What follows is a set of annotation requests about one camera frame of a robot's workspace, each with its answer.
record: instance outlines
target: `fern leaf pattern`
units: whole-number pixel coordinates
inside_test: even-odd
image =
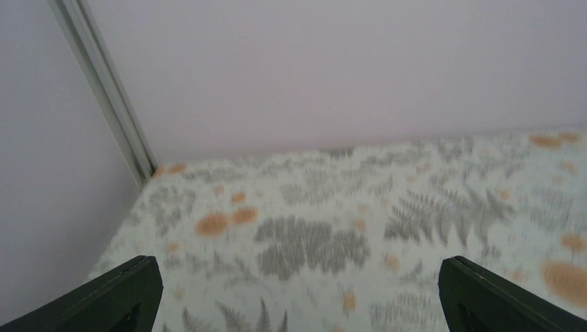
[[[187,308],[183,309],[181,320],[183,322],[183,328],[186,330],[186,332],[218,332],[212,327],[211,323],[192,316]]]
[[[265,301],[263,301],[263,298],[261,298],[261,315],[257,321],[257,328],[255,332],[272,332],[269,313],[267,312],[267,307],[265,306]]]
[[[240,312],[218,301],[216,301],[216,306],[224,316],[227,332],[253,332],[251,325],[244,319],[244,316]]]
[[[407,198],[399,199],[392,207],[393,216],[386,226],[385,239],[403,239],[420,242],[424,234],[431,243],[433,231],[446,246],[454,227],[460,243],[466,247],[467,237],[473,229],[475,235],[487,245],[487,233],[496,223],[507,223],[515,214],[512,206],[499,201],[489,190],[481,195],[468,185],[466,196],[455,190],[440,189],[443,201],[435,197],[407,191]]]

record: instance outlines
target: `bed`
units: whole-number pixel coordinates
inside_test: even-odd
[[[155,256],[154,331],[447,331],[462,255],[586,318],[586,130],[165,165],[89,279]]]

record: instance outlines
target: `light purple wall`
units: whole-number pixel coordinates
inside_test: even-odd
[[[587,1],[89,0],[159,162],[587,122]]]
[[[45,1],[0,1],[0,324],[80,286],[138,186]]]

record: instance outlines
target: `fern print bedsheet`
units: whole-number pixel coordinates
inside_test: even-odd
[[[585,318],[586,129],[166,165],[89,278],[154,255],[155,331],[447,331],[463,255]]]

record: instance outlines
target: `black plastic part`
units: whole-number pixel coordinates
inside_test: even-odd
[[[148,332],[153,328],[162,293],[155,257],[137,256],[0,326],[0,332]]]
[[[587,321],[457,256],[438,278],[451,332],[585,332]]]

